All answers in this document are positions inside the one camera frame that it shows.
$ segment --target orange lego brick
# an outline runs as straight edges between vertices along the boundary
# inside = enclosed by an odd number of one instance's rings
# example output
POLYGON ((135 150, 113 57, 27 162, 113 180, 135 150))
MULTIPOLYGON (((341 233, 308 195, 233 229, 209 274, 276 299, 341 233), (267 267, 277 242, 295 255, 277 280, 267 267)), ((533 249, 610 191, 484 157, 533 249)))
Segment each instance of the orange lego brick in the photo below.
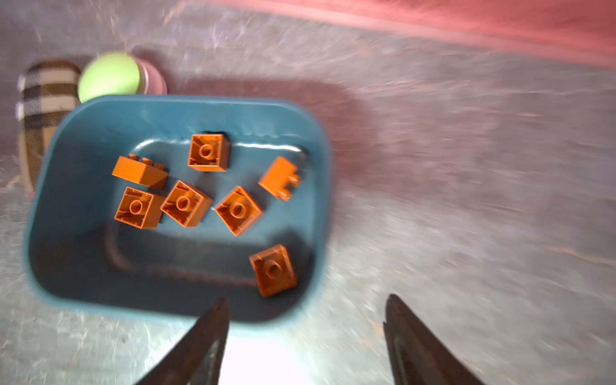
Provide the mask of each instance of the orange lego brick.
POLYGON ((184 227, 197 227, 212 205, 212 198, 198 188, 177 181, 161 209, 184 227))
POLYGON ((188 166, 197 171, 225 172, 229 165, 229 141, 223 134, 197 134, 190 142, 188 166))
POLYGON ((138 229, 155 229, 163 215, 160 209, 163 201, 161 195, 126 187, 115 219, 138 229))
POLYGON ((298 167, 279 156, 267 170, 259 185, 275 196, 278 200, 288 201, 291 199, 290 187, 299 186, 298 167))
POLYGON ((257 286, 263 297, 271 297, 298 284, 289 255, 282 245, 261 251, 250 257, 257 286))
POLYGON ((129 154, 128 158, 125 156, 119 157, 112 174, 129 182, 157 188, 158 190, 164 187, 167 176, 169 176, 162 164, 154 163, 147 158, 142 158, 139 161, 139 157, 133 154, 129 154))
POLYGON ((246 231, 262 214, 254 200, 240 186, 235 187, 216 206, 216 212, 236 237, 246 231))

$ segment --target concrete floor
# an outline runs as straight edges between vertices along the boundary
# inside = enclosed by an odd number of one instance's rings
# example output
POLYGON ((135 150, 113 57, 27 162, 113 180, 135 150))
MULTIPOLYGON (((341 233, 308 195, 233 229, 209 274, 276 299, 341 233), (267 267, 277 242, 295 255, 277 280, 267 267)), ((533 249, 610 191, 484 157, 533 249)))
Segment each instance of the concrete floor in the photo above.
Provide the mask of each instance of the concrete floor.
POLYGON ((294 100, 333 142, 320 296, 232 327, 222 384, 390 383, 389 293, 486 383, 616 381, 615 73, 170 0, 0 9, 0 382, 130 384, 188 328, 53 309, 21 269, 17 76, 121 49, 173 94, 294 100))

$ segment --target teal plastic tray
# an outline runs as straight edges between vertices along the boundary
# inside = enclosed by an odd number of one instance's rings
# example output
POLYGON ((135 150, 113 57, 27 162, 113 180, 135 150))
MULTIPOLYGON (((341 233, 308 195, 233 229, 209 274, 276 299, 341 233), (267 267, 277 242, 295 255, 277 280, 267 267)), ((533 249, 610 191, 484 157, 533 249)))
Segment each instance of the teal plastic tray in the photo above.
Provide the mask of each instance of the teal plastic tray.
POLYGON ((331 165, 320 125, 287 102, 97 98, 71 112, 51 143, 24 233, 23 264, 36 291, 56 305, 197 317, 225 297, 235 321, 282 319, 314 295, 323 272, 331 165), (191 136, 203 132, 229 138, 227 172, 187 166, 191 136), (162 191, 111 175, 118 157, 129 153, 165 166, 162 191), (257 184, 278 156, 301 173, 289 202, 257 184), (127 186, 167 195, 178 179, 214 200, 198 227, 185 229, 166 215, 153 230, 113 219, 127 186), (236 185, 264 210, 239 237, 214 212, 236 185), (249 257, 279 243, 288 249, 298 285, 262 298, 249 257))

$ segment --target pink cup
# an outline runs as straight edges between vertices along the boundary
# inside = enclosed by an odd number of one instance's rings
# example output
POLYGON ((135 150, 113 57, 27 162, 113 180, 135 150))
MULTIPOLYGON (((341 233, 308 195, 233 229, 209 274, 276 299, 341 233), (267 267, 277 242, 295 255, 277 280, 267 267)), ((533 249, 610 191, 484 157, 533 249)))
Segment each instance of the pink cup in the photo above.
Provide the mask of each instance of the pink cup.
POLYGON ((141 67, 144 74, 144 95, 166 95, 167 83, 164 81, 163 75, 152 65, 152 63, 133 57, 137 64, 141 67))

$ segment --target plaid slipper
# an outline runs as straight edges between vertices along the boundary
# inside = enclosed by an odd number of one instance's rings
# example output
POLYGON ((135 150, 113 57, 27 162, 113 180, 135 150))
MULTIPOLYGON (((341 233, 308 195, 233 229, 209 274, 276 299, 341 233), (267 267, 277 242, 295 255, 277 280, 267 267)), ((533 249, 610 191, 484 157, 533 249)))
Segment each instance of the plaid slipper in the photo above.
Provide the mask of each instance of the plaid slipper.
POLYGON ((79 104, 77 83, 81 70, 66 60, 48 60, 19 76, 21 101, 15 107, 21 125, 18 135, 22 181, 34 191, 43 158, 61 120, 79 104))

